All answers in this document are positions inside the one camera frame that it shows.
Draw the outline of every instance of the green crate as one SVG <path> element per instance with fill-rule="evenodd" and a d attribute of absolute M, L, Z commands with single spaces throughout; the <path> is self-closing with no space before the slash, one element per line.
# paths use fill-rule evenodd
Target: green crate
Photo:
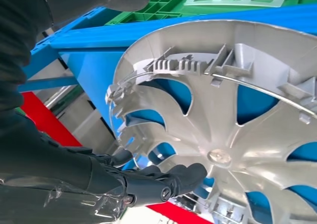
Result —
<path fill-rule="evenodd" d="M 106 25 L 314 2 L 317 2 L 317 0 L 150 0 L 143 10 L 132 13 L 123 12 Z"/>

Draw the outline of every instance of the blue metal frame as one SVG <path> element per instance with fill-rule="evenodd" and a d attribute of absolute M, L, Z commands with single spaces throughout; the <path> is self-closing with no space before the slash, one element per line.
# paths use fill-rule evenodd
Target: blue metal frame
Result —
<path fill-rule="evenodd" d="M 74 77 L 56 81 L 52 79 L 33 81 L 21 86 L 20 91 L 38 89 L 48 85 L 50 88 L 66 86 L 77 81 L 104 120 L 109 124 L 109 108 L 105 103 L 104 97 L 106 89 L 112 83 L 117 63 L 131 44 L 157 29 L 195 20 L 235 19 L 269 23 L 317 35 L 317 4 L 103 26 L 118 14 L 118 12 L 110 9 L 96 8 L 37 44 L 32 51 L 31 64 L 25 69 L 28 78 L 57 58 L 63 59 Z M 118 128 L 120 124 L 119 120 L 114 121 L 115 128 Z M 304 158 L 309 153 L 315 154 L 312 158 L 315 159 L 317 154 L 316 144 L 301 147 L 297 151 L 297 156 Z M 296 191 L 311 201 L 317 200 L 315 189 Z"/>

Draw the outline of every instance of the silver hubcap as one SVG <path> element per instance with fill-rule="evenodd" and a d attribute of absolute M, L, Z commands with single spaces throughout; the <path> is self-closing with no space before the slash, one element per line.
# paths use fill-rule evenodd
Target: silver hubcap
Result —
<path fill-rule="evenodd" d="M 274 224 L 312 224 L 317 222 L 314 205 L 288 188 L 315 188 L 316 163 L 287 158 L 317 140 L 316 48 L 314 36 L 265 24 L 230 20 L 167 27 L 125 52 L 115 84 L 147 73 L 125 83 L 115 96 L 110 89 L 108 99 L 115 104 L 113 113 L 125 120 L 119 139 L 130 151 L 147 156 L 167 142 L 176 154 L 160 163 L 162 171 L 176 164 L 205 165 L 208 177 L 215 178 L 205 202 L 218 219 L 266 222 L 255 218 L 246 195 L 257 191 L 267 197 Z M 157 78 L 186 85 L 192 94 L 187 113 L 162 87 L 143 83 Z M 280 101 L 238 124 L 239 84 Z M 165 126 L 125 119 L 138 110 L 157 111 Z"/>

